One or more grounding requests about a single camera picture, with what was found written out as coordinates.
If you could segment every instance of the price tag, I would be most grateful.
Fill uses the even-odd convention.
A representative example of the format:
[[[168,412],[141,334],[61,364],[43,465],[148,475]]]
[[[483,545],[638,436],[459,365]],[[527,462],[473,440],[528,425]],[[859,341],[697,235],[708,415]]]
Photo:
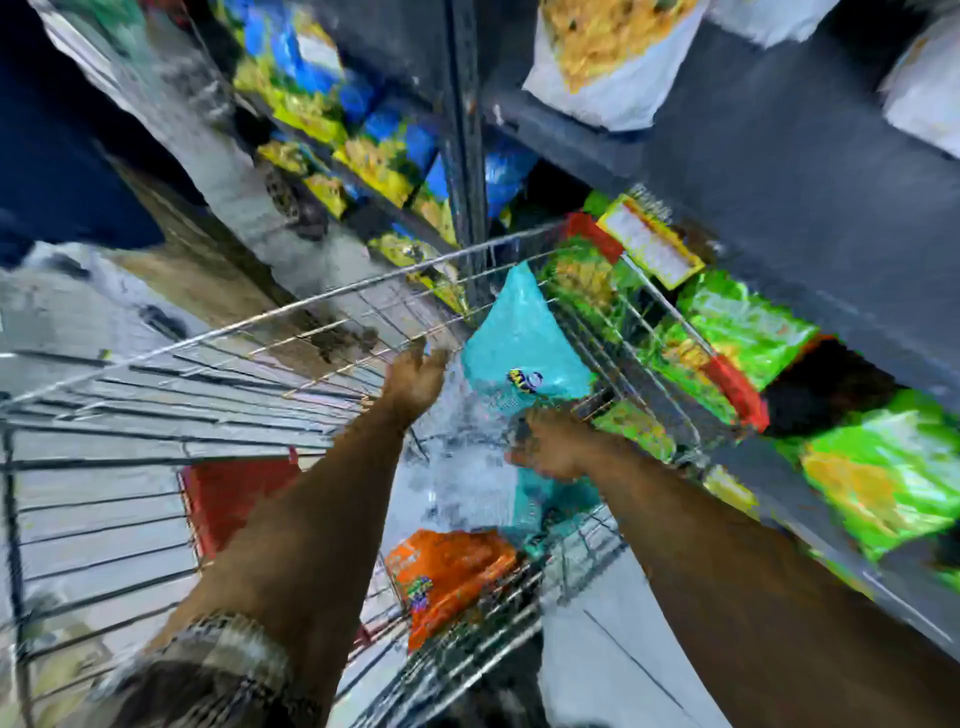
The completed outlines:
[[[679,235],[627,195],[618,197],[597,224],[668,290],[704,268],[704,261],[686,248]]]

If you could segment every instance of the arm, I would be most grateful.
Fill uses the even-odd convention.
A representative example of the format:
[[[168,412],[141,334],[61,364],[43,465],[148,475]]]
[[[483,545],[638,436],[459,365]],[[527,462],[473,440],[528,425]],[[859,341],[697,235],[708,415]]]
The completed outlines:
[[[734,728],[955,724],[960,666],[785,535],[552,410],[518,465],[600,489],[660,608]]]
[[[356,634],[383,536],[403,436],[437,398],[447,352],[400,354],[373,407],[276,496],[204,571],[151,647],[198,617],[243,614],[287,652],[300,683],[329,710]]]

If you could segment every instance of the forearm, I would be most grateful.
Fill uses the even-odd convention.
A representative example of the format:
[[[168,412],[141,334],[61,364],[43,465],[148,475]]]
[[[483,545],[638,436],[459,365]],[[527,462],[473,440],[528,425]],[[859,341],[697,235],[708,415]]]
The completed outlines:
[[[622,438],[599,435],[587,470],[733,726],[940,724],[904,668],[935,650],[784,535]]]
[[[238,612],[287,650],[305,687],[331,693],[356,634],[407,424],[382,400],[260,503],[154,646],[202,614]]]

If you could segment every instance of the logo on bag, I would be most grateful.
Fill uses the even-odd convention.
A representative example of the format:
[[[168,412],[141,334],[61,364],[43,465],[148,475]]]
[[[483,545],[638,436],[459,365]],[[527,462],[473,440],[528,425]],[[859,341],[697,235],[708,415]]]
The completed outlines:
[[[524,374],[522,369],[511,369],[507,373],[507,380],[521,392],[532,395],[543,384],[543,375],[540,372]]]

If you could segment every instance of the green snack bag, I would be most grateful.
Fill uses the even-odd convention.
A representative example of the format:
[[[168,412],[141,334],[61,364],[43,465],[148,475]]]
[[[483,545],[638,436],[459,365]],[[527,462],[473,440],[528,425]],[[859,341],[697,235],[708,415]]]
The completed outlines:
[[[620,342],[628,306],[617,294],[629,300],[642,287],[629,265],[622,260],[610,265],[589,240],[574,235],[550,256],[540,277],[593,330],[612,344]]]
[[[758,392],[776,379],[817,333],[812,324],[752,293],[745,283],[721,270],[708,270],[690,279],[677,308]],[[719,419],[735,423],[733,407],[703,373],[708,354],[675,319],[664,319],[656,332],[657,337],[641,346],[641,360]]]
[[[677,444],[652,415],[627,401],[619,401],[593,420],[593,426],[633,440],[662,463],[668,463]]]
[[[807,440],[800,462],[873,561],[960,517],[960,433],[919,392]]]

